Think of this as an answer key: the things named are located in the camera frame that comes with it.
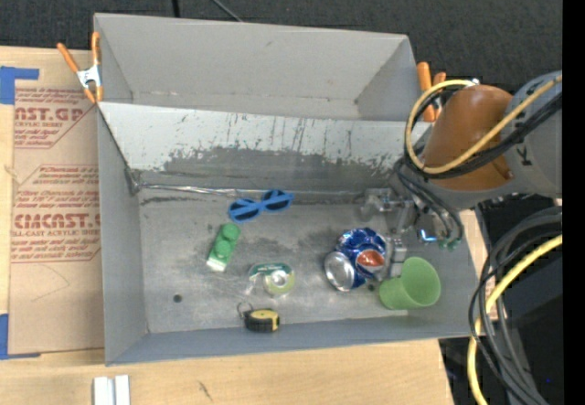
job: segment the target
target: green plastic cup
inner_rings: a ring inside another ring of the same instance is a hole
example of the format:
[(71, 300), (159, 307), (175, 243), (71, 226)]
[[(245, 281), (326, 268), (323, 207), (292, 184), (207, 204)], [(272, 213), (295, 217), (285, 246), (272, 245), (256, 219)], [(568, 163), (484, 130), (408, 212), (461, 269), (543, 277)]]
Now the green plastic cup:
[(408, 257), (400, 276), (380, 284), (379, 296), (388, 309), (432, 306), (441, 297), (441, 279), (430, 263), (421, 257)]

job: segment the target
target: orange clamp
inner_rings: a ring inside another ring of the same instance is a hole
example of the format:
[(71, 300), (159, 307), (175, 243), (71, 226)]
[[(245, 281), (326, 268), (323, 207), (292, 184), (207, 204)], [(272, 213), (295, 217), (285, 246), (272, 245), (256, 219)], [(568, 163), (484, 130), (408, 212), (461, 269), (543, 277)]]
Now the orange clamp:
[[(71, 56), (64, 44), (58, 43), (57, 50), (61, 53), (69, 68), (77, 75), (83, 91), (88, 99), (95, 103), (103, 99), (103, 85), (101, 84), (101, 50), (100, 33), (94, 31), (91, 35), (91, 56), (93, 65), (85, 70), (80, 70), (75, 59)], [(95, 84), (95, 92), (90, 90), (90, 82)]]

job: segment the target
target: crushed can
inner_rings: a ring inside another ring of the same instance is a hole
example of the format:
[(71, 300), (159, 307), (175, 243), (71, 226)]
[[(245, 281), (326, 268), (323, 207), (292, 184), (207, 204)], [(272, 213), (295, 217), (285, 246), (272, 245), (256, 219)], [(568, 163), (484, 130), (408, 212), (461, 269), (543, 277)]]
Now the crushed can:
[(335, 250), (327, 254), (324, 271), (339, 291), (348, 292), (382, 275), (387, 269), (387, 245), (370, 228), (356, 228), (339, 237)]

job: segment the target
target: tape measure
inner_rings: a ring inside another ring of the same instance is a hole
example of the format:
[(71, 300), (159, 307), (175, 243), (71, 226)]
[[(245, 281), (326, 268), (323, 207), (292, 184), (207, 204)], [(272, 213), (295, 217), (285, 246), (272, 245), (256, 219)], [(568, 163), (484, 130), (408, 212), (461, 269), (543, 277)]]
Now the tape measure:
[(246, 328), (252, 332), (274, 332), (281, 323), (278, 313), (270, 308), (254, 309), (250, 305), (249, 310), (240, 311), (238, 306), (238, 312), (240, 317), (244, 319)]

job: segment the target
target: blue tape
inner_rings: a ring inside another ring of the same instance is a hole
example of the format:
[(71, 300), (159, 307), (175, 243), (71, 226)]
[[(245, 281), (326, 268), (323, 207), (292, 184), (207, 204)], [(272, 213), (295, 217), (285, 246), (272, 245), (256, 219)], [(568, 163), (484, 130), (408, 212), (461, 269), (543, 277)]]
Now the blue tape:
[(0, 314), (0, 359), (8, 358), (8, 314)]
[(38, 354), (8, 355), (8, 314), (0, 314), (0, 361), (17, 357), (38, 357)]
[(38, 69), (0, 67), (0, 104), (15, 103), (15, 80), (38, 80)]

